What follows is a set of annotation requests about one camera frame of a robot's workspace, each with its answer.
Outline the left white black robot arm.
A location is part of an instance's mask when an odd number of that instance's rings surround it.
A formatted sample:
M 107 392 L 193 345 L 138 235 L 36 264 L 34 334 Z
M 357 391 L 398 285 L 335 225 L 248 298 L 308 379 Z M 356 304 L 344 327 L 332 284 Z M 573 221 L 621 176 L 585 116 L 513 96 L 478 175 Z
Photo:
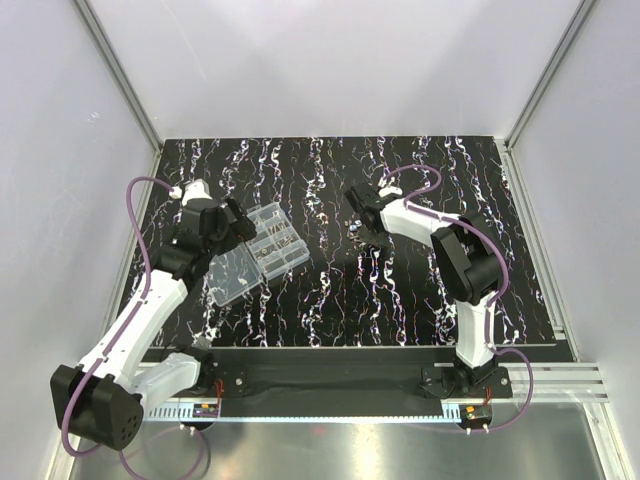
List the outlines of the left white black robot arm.
M 211 261 L 256 236 L 256 227 L 234 198 L 213 199 L 201 179 L 168 189 L 181 216 L 154 253 L 133 228 L 144 262 L 144 280 L 103 338 L 76 366 L 60 365 L 50 388 L 61 444 L 72 457 L 82 451 L 70 438 L 95 449 L 124 450 L 140 429 L 144 414 L 182 391 L 201 394 L 217 379 L 212 355 L 186 347 L 154 367 L 138 370 L 151 342 L 172 313 L 209 271 Z

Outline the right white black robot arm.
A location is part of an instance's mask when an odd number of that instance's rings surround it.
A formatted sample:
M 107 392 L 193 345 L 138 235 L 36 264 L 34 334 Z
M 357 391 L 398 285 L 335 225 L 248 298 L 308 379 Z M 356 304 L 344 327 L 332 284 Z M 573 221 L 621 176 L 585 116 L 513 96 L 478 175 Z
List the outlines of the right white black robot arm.
M 419 206 L 395 187 L 350 187 L 346 200 L 376 239 L 400 235 L 431 248 L 445 292 L 456 304 L 454 366 L 443 375 L 447 392 L 471 394 L 497 369 L 494 316 L 508 286 L 504 256 L 480 213 L 454 215 Z

